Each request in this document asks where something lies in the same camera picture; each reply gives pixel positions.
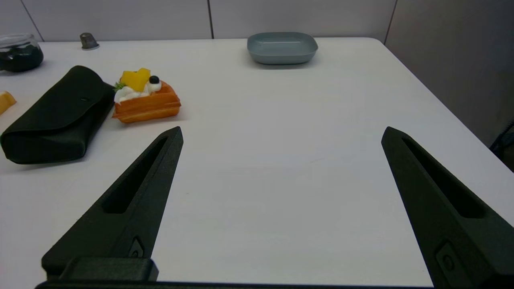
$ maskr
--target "thimble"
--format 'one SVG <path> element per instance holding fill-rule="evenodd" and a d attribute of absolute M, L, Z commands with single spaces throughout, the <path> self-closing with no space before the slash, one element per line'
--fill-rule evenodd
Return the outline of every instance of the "thimble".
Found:
<path fill-rule="evenodd" d="M 80 42 L 82 42 L 82 50 L 93 50 L 100 47 L 93 37 L 93 34 L 85 32 L 80 35 Z"/>

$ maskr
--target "orange object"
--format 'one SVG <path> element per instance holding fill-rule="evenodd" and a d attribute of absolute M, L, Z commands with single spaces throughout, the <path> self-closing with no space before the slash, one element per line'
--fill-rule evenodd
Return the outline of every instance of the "orange object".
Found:
<path fill-rule="evenodd" d="M 8 108 L 16 103 L 12 94 L 8 92 L 0 92 L 0 114 L 4 113 Z"/>
<path fill-rule="evenodd" d="M 130 123 L 177 115 L 181 106 L 180 99 L 169 84 L 164 81 L 161 83 L 161 90 L 149 96 L 115 103 L 113 118 Z"/>

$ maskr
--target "tabletop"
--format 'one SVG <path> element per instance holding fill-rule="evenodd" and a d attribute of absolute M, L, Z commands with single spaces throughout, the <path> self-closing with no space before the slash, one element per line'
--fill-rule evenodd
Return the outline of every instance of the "tabletop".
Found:
<path fill-rule="evenodd" d="M 387 126 L 514 224 L 512 173 L 381 42 L 316 40 L 297 66 L 254 63 L 244 39 L 42 43 L 42 66 L 0 73 L 18 100 L 1 131 L 74 65 L 107 83 L 149 68 L 182 102 L 173 118 L 108 117 L 79 161 L 0 157 L 0 287 L 43 282 L 43 254 L 175 126 L 184 146 L 152 255 L 158 280 L 431 286 L 381 147 Z"/>

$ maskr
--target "gray square bowl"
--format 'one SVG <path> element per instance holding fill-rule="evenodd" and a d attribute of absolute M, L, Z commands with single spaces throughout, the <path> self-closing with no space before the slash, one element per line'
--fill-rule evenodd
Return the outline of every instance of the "gray square bowl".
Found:
<path fill-rule="evenodd" d="M 299 32 L 267 32 L 250 36 L 248 52 L 262 64 L 300 64 L 311 60 L 318 50 L 316 40 Z"/>

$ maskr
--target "mango chunk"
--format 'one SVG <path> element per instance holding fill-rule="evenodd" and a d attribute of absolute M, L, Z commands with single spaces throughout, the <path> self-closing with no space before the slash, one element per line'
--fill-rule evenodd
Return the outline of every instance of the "mango chunk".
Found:
<path fill-rule="evenodd" d="M 124 71 L 121 76 L 120 82 L 125 83 L 128 87 L 132 88 L 137 92 L 142 92 L 144 85 L 150 78 L 150 70 L 141 68 L 136 71 Z"/>
<path fill-rule="evenodd" d="M 14 97 L 8 92 L 0 92 L 0 114 L 16 103 Z"/>

